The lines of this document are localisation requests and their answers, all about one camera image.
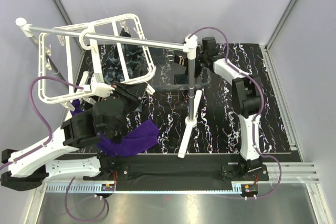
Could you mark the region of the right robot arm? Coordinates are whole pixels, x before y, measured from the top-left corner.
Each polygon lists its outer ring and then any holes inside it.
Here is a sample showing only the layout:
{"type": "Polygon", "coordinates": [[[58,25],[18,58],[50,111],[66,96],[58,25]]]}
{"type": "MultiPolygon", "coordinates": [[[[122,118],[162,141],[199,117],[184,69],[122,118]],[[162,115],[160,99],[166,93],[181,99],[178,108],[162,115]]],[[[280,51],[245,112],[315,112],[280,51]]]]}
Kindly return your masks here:
{"type": "Polygon", "coordinates": [[[239,175],[244,180],[250,180],[263,165],[259,147],[259,122],[264,108],[260,77],[248,74],[229,59],[222,58],[214,37],[202,39],[196,59],[232,86],[232,108],[239,118],[242,141],[240,160],[233,177],[239,175]]]}

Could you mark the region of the white clip drying hanger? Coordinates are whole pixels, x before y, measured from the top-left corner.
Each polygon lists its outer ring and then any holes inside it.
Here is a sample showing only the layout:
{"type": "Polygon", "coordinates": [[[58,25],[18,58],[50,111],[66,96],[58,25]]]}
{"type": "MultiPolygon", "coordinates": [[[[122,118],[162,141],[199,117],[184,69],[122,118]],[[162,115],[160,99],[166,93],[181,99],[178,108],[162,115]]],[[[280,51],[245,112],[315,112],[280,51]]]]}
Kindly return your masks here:
{"type": "MultiPolygon", "coordinates": [[[[138,38],[136,31],[136,26],[133,20],[125,20],[124,23],[117,22],[117,29],[119,36],[138,38]]],[[[93,62],[90,50],[84,50],[78,39],[73,37],[58,37],[59,44],[64,47],[66,55],[66,87],[67,91],[65,94],[57,96],[48,96],[47,95],[47,71],[55,71],[56,68],[51,63],[51,48],[46,45],[46,41],[49,38],[49,34],[42,36],[39,34],[36,44],[38,46],[38,77],[40,78],[37,82],[37,95],[40,98],[40,83],[45,83],[45,95],[49,98],[67,95],[69,92],[74,92],[78,95],[80,92],[83,92],[83,87],[80,86],[80,80],[85,71],[89,72],[89,81],[91,80],[92,75],[94,74],[93,62]]],[[[116,43],[111,42],[110,45],[107,45],[107,41],[99,40],[98,44],[98,54],[101,63],[102,77],[106,84],[111,85],[113,80],[118,80],[121,83],[124,83],[124,75],[121,67],[121,62],[119,59],[119,52],[116,43]]],[[[141,46],[137,45],[122,45],[121,46],[128,75],[131,79],[138,78],[146,75],[148,73],[149,67],[145,58],[144,51],[141,46]]],[[[98,96],[90,96],[83,99],[87,103],[94,104],[94,98],[98,96]]],[[[74,106],[72,101],[69,102],[71,107],[70,111],[74,111],[74,106]]]]}

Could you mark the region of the black striped sock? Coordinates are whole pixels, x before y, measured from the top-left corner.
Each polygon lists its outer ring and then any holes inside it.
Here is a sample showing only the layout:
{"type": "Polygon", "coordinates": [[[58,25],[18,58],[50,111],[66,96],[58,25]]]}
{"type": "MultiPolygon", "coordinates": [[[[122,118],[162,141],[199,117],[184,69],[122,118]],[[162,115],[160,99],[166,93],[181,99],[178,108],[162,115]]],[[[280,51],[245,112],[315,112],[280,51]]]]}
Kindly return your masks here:
{"type": "Polygon", "coordinates": [[[187,56],[174,54],[173,62],[179,65],[177,72],[174,74],[174,77],[176,78],[188,77],[188,58],[187,56]]]}

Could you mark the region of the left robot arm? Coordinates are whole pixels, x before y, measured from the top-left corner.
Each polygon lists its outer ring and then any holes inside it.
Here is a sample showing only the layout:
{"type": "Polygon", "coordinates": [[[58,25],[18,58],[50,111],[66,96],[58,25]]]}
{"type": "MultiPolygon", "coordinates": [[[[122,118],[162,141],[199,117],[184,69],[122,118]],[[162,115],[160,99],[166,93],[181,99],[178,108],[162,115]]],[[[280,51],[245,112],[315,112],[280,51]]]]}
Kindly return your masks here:
{"type": "Polygon", "coordinates": [[[103,99],[95,103],[90,111],[77,113],[55,131],[49,131],[46,139],[24,150],[2,151],[3,166],[8,168],[1,175],[2,186],[16,191],[37,188],[46,178],[64,175],[62,170],[51,164],[56,158],[99,144],[103,139],[121,144],[121,129],[126,115],[139,106],[146,92],[153,94],[155,91],[147,83],[99,83],[96,87],[98,90],[93,95],[103,99]]]}

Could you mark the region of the purple fleece sock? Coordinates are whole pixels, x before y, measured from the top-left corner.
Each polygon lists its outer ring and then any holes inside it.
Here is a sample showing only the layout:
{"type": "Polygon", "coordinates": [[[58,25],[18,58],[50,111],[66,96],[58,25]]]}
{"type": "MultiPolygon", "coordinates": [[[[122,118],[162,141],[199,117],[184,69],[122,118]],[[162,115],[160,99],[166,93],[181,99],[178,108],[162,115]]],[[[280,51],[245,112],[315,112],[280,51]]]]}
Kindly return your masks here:
{"type": "Polygon", "coordinates": [[[158,144],[159,128],[147,120],[126,134],[127,114],[138,107],[139,102],[114,96],[96,102],[84,111],[78,99],[73,100],[72,118],[62,124],[65,143],[84,148],[95,144],[109,156],[134,156],[158,144]]]}

